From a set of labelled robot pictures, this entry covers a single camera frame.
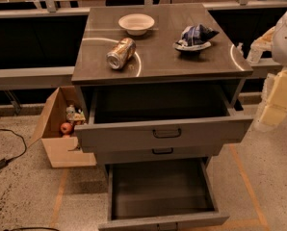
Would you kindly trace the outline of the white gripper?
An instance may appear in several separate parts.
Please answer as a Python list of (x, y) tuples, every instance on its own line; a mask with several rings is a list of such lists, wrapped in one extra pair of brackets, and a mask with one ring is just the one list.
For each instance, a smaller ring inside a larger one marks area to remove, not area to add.
[[(262, 54), (272, 51), (274, 27), (250, 46), (247, 61), (258, 64)], [(277, 75), (268, 74), (261, 93), (261, 103), (258, 106), (254, 128), (261, 132), (268, 132), (276, 128), (287, 116), (287, 68)]]

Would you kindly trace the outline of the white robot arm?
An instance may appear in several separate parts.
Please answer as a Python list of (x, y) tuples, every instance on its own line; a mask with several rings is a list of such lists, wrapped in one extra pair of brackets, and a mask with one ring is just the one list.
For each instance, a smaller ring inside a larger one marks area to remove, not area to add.
[(270, 51), (273, 60), (283, 68), (276, 75), (269, 74), (264, 82), (254, 120), (254, 127), (262, 132), (273, 130), (287, 116), (287, 12), (252, 43), (247, 61), (258, 64), (264, 51)]

